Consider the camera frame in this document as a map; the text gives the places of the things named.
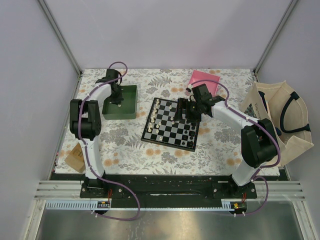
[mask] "green box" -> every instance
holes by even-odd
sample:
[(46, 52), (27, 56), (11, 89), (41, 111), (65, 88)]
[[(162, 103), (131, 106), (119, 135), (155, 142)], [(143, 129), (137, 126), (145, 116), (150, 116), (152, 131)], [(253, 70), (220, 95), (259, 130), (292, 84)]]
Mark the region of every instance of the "green box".
[(102, 115), (106, 120), (135, 119), (137, 116), (137, 85), (121, 86), (123, 101), (121, 106), (111, 104), (108, 98), (104, 100)]

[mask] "floral tablecloth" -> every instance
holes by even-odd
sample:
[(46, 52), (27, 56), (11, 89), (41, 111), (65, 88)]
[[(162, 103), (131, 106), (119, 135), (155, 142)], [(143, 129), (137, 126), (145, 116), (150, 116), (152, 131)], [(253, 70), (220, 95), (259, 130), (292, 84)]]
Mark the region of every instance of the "floral tablecloth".
[[(236, 108), (253, 84), (249, 69), (198, 70), (220, 76), (220, 82), (230, 91), (228, 102)], [(107, 174), (230, 175), (236, 170), (242, 161), (240, 136), (220, 120), (209, 116), (202, 117), (195, 152), (141, 141), (153, 99), (186, 97), (185, 88), (192, 72), (193, 69), (128, 70), (122, 85), (138, 86), (136, 119), (105, 120), (101, 114), (99, 148)], [(105, 75), (105, 69), (86, 69), (77, 98), (83, 99), (95, 82)], [(223, 88), (219, 87), (217, 94), (226, 97)], [(68, 126), (56, 162), (56, 173), (77, 173), (65, 163), (65, 158), (76, 144), (77, 140)], [(261, 174), (277, 176), (279, 169), (263, 169)]]

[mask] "brown cardboard piece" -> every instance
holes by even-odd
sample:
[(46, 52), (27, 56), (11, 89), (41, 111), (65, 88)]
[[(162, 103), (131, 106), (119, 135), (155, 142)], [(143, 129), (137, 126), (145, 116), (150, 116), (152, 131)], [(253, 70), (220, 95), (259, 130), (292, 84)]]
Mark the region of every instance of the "brown cardboard piece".
[(78, 173), (82, 174), (86, 169), (84, 155), (80, 144), (78, 143), (65, 158), (65, 163), (76, 170)]

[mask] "white wall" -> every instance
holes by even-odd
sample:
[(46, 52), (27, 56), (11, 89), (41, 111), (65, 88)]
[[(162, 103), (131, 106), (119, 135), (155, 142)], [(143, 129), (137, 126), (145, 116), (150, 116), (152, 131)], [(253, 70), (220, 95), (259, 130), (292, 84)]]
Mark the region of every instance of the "white wall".
[(0, 2), (0, 239), (17, 240), (77, 75), (36, 0)]
[(305, 101), (314, 147), (291, 162), (289, 171), (301, 181), (320, 235), (320, 1), (301, 0), (258, 76), (263, 83), (284, 80)]
[(254, 68), (290, 0), (46, 0), (82, 69)]

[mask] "pink tray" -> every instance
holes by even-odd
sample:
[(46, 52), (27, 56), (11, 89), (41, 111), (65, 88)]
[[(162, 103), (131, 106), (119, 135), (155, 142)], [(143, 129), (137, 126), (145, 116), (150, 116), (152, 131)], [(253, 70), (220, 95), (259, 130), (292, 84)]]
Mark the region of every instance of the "pink tray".
[[(205, 79), (214, 80), (214, 81), (219, 82), (220, 77), (212, 75), (210, 73), (194, 70), (188, 85), (192, 84), (196, 81), (205, 80)], [(199, 86), (201, 84), (206, 85), (206, 87), (208, 88), (208, 90), (212, 94), (212, 96), (216, 95), (217, 90), (218, 90), (218, 84), (216, 84), (214, 82), (209, 82), (209, 81), (202, 81), (202, 82), (194, 84), (193, 87)]]

